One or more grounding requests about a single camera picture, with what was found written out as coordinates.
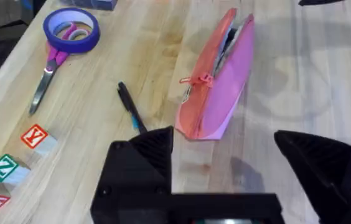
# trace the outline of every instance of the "blue painter's tape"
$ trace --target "blue painter's tape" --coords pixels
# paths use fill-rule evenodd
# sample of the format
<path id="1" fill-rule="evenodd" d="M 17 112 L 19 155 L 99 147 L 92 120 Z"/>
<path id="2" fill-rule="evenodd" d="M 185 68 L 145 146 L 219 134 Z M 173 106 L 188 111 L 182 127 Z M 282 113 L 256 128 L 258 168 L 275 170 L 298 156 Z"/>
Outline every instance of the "blue painter's tape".
<path id="1" fill-rule="evenodd" d="M 91 33 L 81 40 L 63 40 L 54 33 L 55 28 L 64 22 L 82 22 L 91 27 Z M 75 7 L 59 9 L 49 14 L 43 22 L 43 29 L 50 45 L 67 53 L 87 52 L 93 49 L 100 39 L 97 19 L 89 12 Z"/>

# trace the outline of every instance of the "black plastic mount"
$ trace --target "black plastic mount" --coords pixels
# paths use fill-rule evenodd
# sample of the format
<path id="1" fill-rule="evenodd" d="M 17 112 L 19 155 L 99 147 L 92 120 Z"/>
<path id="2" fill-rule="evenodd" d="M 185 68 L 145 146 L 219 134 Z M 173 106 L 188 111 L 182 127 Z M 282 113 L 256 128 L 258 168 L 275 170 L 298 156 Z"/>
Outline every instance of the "black plastic mount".
<path id="1" fill-rule="evenodd" d="M 275 194 L 171 194 L 172 144 L 173 127 L 111 144 L 91 205 L 95 224 L 284 223 Z"/>
<path id="2" fill-rule="evenodd" d="M 292 131 L 274 138 L 321 223 L 351 224 L 351 146 Z"/>

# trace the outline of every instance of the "butcher block countertop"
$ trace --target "butcher block countertop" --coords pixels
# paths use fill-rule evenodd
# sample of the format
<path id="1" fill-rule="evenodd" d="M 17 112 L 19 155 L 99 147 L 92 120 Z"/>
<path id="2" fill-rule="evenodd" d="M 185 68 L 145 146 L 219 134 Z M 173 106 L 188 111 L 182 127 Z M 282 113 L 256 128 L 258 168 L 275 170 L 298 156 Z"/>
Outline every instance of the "butcher block countertop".
<path id="1" fill-rule="evenodd" d="M 98 45 L 59 68 L 36 114 L 29 106 L 45 67 L 47 0 L 0 69 L 0 156 L 31 173 L 0 208 L 0 224 L 92 223 L 90 205 L 110 143 L 138 134 L 116 91 L 128 87 L 148 130 L 174 125 L 188 77 L 217 22 L 255 16 L 251 76 L 220 141 L 174 134 L 173 192 L 276 193 L 286 223 L 318 223 L 275 145 L 279 129 L 351 144 L 351 0 L 298 6 L 298 0 L 119 0 L 88 10 Z M 22 133 L 39 124 L 58 140 L 33 153 Z"/>

